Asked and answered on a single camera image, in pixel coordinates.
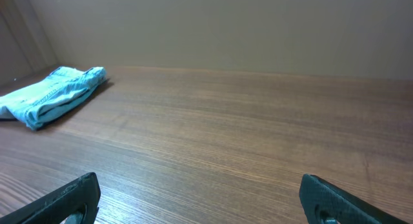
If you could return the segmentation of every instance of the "wooden floor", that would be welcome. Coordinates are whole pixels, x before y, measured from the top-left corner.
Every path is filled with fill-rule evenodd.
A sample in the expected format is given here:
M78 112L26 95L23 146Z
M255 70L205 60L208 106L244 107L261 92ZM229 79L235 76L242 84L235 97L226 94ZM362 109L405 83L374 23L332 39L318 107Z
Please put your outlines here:
M0 216L96 172L99 223L305 223L311 173L413 222L413 82L107 70L40 131L0 123Z

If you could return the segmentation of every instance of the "gray wall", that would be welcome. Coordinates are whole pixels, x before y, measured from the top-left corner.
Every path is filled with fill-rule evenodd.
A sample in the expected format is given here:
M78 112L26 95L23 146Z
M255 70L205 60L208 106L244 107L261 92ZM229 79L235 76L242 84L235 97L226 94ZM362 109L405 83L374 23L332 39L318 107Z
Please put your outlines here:
M413 78L413 0L31 0L61 63Z

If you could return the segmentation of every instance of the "light blue jeans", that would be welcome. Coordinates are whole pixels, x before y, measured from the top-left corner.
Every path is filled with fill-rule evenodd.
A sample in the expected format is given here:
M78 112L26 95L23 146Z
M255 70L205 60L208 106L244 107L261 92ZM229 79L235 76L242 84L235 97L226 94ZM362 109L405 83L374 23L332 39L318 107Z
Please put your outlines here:
M36 130L84 102L105 76L100 66L86 72L61 66L44 80L0 97L0 118L16 118Z

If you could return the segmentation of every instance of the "blue cloth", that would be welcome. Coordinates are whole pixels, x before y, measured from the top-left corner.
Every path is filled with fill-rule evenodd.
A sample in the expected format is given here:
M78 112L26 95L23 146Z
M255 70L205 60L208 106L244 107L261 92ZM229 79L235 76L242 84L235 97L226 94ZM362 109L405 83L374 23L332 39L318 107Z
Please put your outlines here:
M0 97L0 118L16 118L36 130L84 102L105 76L100 66L86 72L61 66L44 80Z

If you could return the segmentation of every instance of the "folded clothing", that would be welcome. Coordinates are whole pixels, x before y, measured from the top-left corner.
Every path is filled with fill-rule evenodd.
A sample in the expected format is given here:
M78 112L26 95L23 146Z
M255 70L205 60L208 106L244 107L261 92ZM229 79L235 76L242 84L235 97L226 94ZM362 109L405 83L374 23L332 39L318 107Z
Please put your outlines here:
M61 66L44 80L0 97L0 118L16 118L36 130L84 102L105 76L101 66L86 72Z

